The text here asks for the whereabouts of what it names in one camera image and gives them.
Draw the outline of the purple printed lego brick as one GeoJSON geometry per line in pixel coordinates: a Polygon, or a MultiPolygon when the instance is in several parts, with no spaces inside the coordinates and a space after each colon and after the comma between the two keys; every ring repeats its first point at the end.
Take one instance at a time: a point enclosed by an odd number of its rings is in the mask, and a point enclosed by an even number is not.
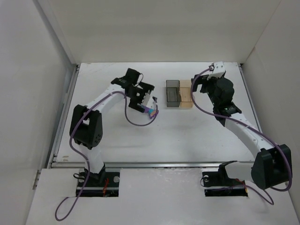
{"type": "Polygon", "coordinates": [[[153,119],[154,117],[156,117],[158,113],[159,113],[159,110],[157,110],[157,109],[149,109],[148,110],[148,116],[150,119],[153,119]]]}

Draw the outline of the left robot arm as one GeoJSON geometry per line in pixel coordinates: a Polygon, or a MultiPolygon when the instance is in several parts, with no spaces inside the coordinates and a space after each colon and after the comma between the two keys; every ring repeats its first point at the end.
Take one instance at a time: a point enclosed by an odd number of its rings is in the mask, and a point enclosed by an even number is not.
{"type": "Polygon", "coordinates": [[[101,158],[100,141],[103,122],[109,111],[120,101],[125,109],[131,108],[149,116],[151,124],[158,115],[157,98],[152,95],[154,85],[139,80],[142,74],[128,68],[125,75],[114,78],[108,88],[96,99],[73,109],[69,145],[85,160],[84,174],[88,179],[101,180],[105,163],[101,158]]]}

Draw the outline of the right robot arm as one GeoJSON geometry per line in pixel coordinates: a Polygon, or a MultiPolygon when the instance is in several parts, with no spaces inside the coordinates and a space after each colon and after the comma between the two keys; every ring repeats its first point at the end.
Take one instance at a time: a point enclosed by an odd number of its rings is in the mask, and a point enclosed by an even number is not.
{"type": "Polygon", "coordinates": [[[233,83],[224,75],[208,75],[205,71],[195,75],[191,79],[190,93],[196,92],[199,85],[200,92],[207,94],[213,105],[212,112],[201,111],[215,117],[224,128],[231,131],[255,159],[253,163],[232,160],[220,164],[208,185],[230,187],[236,185],[238,180],[248,180],[261,190],[288,191],[293,180],[290,148],[285,144],[276,144],[252,126],[233,102],[233,83]]]}

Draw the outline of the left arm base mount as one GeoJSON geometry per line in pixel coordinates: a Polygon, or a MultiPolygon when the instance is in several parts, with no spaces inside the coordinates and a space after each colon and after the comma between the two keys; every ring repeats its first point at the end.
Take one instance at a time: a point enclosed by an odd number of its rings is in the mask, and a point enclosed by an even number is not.
{"type": "Polygon", "coordinates": [[[120,172],[105,172],[104,177],[95,180],[89,177],[81,194],[80,191],[85,182],[86,172],[74,173],[73,177],[77,179],[76,196],[80,197],[118,197],[120,172]]]}

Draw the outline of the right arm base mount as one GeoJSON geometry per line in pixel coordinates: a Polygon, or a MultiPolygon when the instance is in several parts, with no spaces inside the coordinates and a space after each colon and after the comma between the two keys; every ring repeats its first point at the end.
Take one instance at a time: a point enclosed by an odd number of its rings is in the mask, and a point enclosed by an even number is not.
{"type": "Polygon", "coordinates": [[[228,178],[217,171],[204,171],[200,184],[206,197],[248,197],[245,181],[228,178]]]}

